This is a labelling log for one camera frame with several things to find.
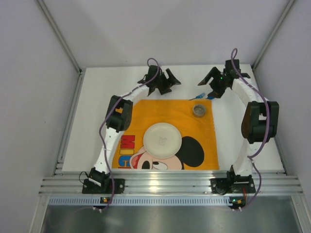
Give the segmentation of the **blue plastic fork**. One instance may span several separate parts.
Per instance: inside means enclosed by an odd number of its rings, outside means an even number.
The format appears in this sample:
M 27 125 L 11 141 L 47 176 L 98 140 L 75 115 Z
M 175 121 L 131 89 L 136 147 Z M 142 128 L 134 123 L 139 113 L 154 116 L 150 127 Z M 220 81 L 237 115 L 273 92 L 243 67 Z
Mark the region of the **blue plastic fork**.
M 205 93 L 201 93 L 198 96 L 196 96 L 196 97 L 194 97 L 194 98 L 192 98 L 190 100 L 202 99 L 205 95 L 206 95 Z

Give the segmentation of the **small grey cup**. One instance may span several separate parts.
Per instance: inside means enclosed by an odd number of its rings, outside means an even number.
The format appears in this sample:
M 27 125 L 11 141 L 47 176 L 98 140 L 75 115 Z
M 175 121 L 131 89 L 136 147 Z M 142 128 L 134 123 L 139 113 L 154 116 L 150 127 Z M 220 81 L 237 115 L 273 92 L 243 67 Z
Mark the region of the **small grey cup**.
M 206 114 L 206 107 L 202 104 L 195 104 L 192 108 L 192 113 L 195 117 L 203 117 Z

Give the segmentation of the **cream round plate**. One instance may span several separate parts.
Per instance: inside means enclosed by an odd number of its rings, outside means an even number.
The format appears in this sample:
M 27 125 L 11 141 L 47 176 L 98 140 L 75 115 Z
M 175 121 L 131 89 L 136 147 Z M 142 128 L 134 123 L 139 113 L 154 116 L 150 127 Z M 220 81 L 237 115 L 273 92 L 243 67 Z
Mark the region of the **cream round plate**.
M 158 159 L 173 157 L 181 148 L 182 136 L 172 124 L 160 122 L 150 126 L 143 136 L 146 151 Z

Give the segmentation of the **orange Mickey Mouse cloth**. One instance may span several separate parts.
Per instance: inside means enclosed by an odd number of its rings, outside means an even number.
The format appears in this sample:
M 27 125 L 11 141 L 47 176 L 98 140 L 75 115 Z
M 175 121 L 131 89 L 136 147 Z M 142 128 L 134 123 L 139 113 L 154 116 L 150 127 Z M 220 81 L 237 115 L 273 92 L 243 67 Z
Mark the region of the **orange Mickey Mouse cloth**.
M 141 100 L 119 140 L 113 168 L 218 170 L 209 100 Z

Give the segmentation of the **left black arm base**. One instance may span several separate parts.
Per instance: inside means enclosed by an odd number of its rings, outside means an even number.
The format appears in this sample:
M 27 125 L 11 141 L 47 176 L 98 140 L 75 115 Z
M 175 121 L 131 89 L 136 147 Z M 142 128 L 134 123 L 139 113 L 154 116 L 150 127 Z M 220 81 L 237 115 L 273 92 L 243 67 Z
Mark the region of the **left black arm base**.
M 110 174 L 91 170 L 83 181 L 83 194 L 121 194 L 125 189 L 125 179 L 110 178 Z

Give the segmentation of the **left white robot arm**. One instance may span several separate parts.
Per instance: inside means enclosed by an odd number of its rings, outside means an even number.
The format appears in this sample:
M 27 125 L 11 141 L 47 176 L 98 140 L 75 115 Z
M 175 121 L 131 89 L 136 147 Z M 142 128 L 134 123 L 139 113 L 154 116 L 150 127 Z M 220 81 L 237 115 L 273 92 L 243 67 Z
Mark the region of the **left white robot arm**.
M 112 159 L 121 136 L 129 128 L 132 121 L 133 107 L 140 100 L 147 98 L 156 89 L 164 95 L 171 92 L 171 87 L 181 82 L 170 69 L 165 72 L 158 65 L 149 65 L 148 73 L 138 81 L 136 86 L 121 96 L 113 95 L 110 99 L 105 119 L 99 128 L 102 149 L 95 165 L 90 170 L 88 180 L 95 185 L 107 189 L 112 176 Z

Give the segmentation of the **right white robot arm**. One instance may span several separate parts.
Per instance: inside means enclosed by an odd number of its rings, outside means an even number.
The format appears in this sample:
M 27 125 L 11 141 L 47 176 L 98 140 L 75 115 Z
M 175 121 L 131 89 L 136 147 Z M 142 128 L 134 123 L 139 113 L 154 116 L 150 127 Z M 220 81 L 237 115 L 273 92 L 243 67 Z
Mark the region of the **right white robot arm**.
M 226 178 L 215 179 L 214 188 L 228 188 L 232 192 L 242 188 L 253 191 L 252 171 L 255 158 L 261 153 L 265 144 L 277 133 L 279 104 L 267 100 L 252 84 L 248 73 L 242 73 L 240 61 L 232 58 L 225 62 L 220 71 L 213 67 L 199 82 L 199 85 L 209 84 L 212 91 L 208 99 L 219 99 L 229 88 L 235 92 L 245 105 L 245 113 L 241 124 L 244 138 L 240 154 L 226 173 Z

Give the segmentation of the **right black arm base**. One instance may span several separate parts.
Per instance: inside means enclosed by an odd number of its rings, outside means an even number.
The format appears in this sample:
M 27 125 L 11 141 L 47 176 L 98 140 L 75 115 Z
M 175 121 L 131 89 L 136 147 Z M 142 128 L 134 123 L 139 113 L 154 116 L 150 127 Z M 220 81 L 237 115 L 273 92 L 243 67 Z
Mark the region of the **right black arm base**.
M 213 194 L 253 194 L 256 192 L 252 176 L 237 178 L 214 178 L 210 180 Z

